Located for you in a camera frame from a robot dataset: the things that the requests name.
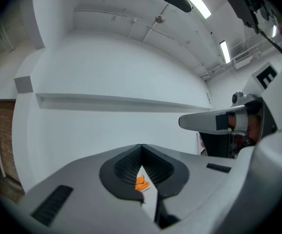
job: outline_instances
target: orange object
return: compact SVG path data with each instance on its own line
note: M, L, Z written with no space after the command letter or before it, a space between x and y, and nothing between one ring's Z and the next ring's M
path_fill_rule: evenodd
M144 183L144 175L141 175L136 179L136 184L143 184Z
M136 179L136 186L135 186L135 189L138 191L138 192L143 192L143 191L146 191L147 189L150 188L150 183L148 181L145 181L144 180L144 175L138 177Z

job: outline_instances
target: white wall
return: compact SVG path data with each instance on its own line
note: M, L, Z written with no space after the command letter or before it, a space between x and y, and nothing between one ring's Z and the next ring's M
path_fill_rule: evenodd
M45 70L37 94L116 96L212 108L208 87L186 66L119 35L72 32Z
M44 46L56 44L73 29L73 12L81 0L33 0L34 13Z
M0 54L0 99L16 99L14 77L26 56L33 50L30 41L19 44L12 52Z
M114 34L69 33L55 48L31 53L21 76L30 76L34 90L17 101L12 130L26 132L13 138L25 191L73 160L121 146L197 154L196 133L178 119L212 108L207 85L186 66Z
M268 61L278 72L282 70L282 55L274 50L264 57L254 58L247 66L239 70L231 69L211 79L207 84L215 109L231 107L232 95L237 91L241 92L250 75Z
M73 160L127 145L155 144L197 154L196 133L178 125L181 115L196 111L161 112L166 108L156 105L116 108L85 100L45 99L40 116L41 162L34 161L35 166L43 164L35 173L37 182Z

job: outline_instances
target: gray panel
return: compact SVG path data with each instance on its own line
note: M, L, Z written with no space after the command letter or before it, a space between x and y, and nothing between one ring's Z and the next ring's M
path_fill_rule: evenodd
M282 131L265 137L255 147L244 185L216 233L251 232L281 199Z
M14 78L14 82L19 94L33 92L33 86L30 80L30 76Z
M253 149L254 147L242 149L233 168L213 194L188 217L166 228L162 233L213 233L226 217L244 184Z
M179 219L186 218L200 207L228 176L227 173L207 168L207 164L214 163L233 167L235 163L235 160L230 158L199 156L176 152L155 145L150 146L183 162L189 170L188 182L178 196L164 200L167 212L175 215Z
M154 233L154 224L137 201L121 200L109 193L99 179L102 164L132 146L76 160L30 190L19 206L27 213L58 186L74 190L53 220L60 233Z

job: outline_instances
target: pipe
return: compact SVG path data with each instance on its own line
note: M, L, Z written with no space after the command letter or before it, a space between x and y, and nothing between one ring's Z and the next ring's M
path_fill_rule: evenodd
M13 44L11 43L8 34L6 33L4 26L2 24L2 19L0 18L0 27L1 27L1 31L2 31L2 36L5 38L7 44L10 46L11 51L15 50L15 47L13 46Z
M12 51L11 49L9 49L9 47L6 45L6 43L4 42L3 38L1 38L1 37L0 37L0 43L4 46L6 51L9 51L9 52Z
M130 30L130 33L129 33L129 35L128 35L128 38L130 38L130 36L131 36L131 34L132 34L132 31L133 31L133 29L134 29L134 26L136 25L136 23L137 23L137 19L136 18L133 18L133 26L132 26L132 28L131 28L131 30Z
M250 43L250 38L251 38L252 36L254 36L254 35L256 35L256 33L251 34L249 37L247 37L246 39L242 40L241 42L237 43L236 45L234 45L233 47L231 47L231 48L229 48L229 49L235 48L236 46L238 46L239 44L243 43L243 42L246 41L247 39L249 40L249 43Z
M160 13L161 15L163 15L163 13L164 13L164 11L166 10L166 8L168 7L168 5L169 5L169 3L167 3L167 5L164 7L164 9L162 10L162 12ZM150 30L147 32L146 36L144 37L142 43L145 43L147 37L149 37L149 35L150 35L152 29L156 26L156 24L157 24L157 22L156 22L156 20L155 20L155 22L152 24Z
M259 59L259 58L261 58L261 57L263 57L263 56L269 54L269 53L272 52L274 49L275 49L275 47L271 47L270 49L265 50L263 53L262 53L261 51L258 51L256 54L253 55L253 57L256 57L257 59ZM221 68L218 68L218 69L215 70L215 71L213 71L213 69L210 70L210 71L207 73L207 75L210 75L210 74L213 75L213 74L219 72L220 70L222 70L223 68L225 68L228 64L225 64L224 66L222 66Z
M259 32L261 33L261 35L262 35L266 40L268 40L268 42L269 42L270 44L272 44L272 45L282 54L282 48L279 47L279 46L276 44L276 42L274 42L272 39L270 39L270 38L266 35L266 33L264 33L263 30L261 30L261 29L258 29L258 30L259 30Z
M105 13L105 14L111 14L111 15L116 15L116 16L120 16L120 17L125 17L125 18L128 18L130 20L134 20L133 18L130 18L130 17L127 17L123 14L120 14L120 13L116 13L116 12L112 12L112 11L108 11L108 10L96 10L96 9L86 9L86 8L78 8L78 9L75 9L75 11L88 11L88 12L99 12L99 13ZM140 23L140 24L143 24L147 27L149 27L151 30L165 36L165 37L168 37L170 39L172 39L176 44L178 44L180 47L184 48L186 51L188 51L195 59L196 61L199 63L200 66L203 67L202 63L197 59L197 57L192 53L190 52L185 46L181 45L180 43L178 43L175 39L173 39L172 37L164 34L163 32L161 32L160 30L157 30L157 29L153 29L153 26L150 26L144 22L141 22L139 20L137 20L135 23Z
M248 49L242 51L240 54L235 55L233 58L231 58L231 62L232 62L236 57L241 56L244 52L247 52L247 51L249 51L249 50L255 48L256 46L261 45L261 44L262 44L263 42L265 42L265 41L266 41L266 39L263 39L262 41L258 42L257 44L254 44L254 45L251 46L250 48L248 48ZM226 63L220 64L220 65L216 66L215 68L209 70L207 73L201 75L200 78L202 78L202 77L204 77L204 76L208 76L209 74L214 74L215 72L221 70L221 68L224 68L224 67L227 66L228 64L230 64L230 63L227 63L227 64L226 64Z
M150 35L150 33L151 33L152 29L156 26L156 24L157 24L157 22L156 22L156 21L152 24L152 27L151 27L151 28L150 28L150 30L147 32L147 34L146 34L146 36L144 37L144 39L143 39L142 43L145 43L145 41L146 41L147 37L149 37L149 35Z

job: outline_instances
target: fluorescent light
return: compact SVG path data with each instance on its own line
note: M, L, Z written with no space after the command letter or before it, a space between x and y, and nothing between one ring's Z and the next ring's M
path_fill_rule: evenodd
M190 0L192 4L200 11L200 13L204 16L205 19L211 16L210 11L207 6L204 4L202 0Z
M277 27L274 25L274 27L273 27L273 35L272 35L272 37L276 36L276 31L277 31Z
M226 41L222 41L220 43L220 46L221 46L222 51L223 51L225 63L229 63L230 62L230 57L229 57L229 52L228 52Z

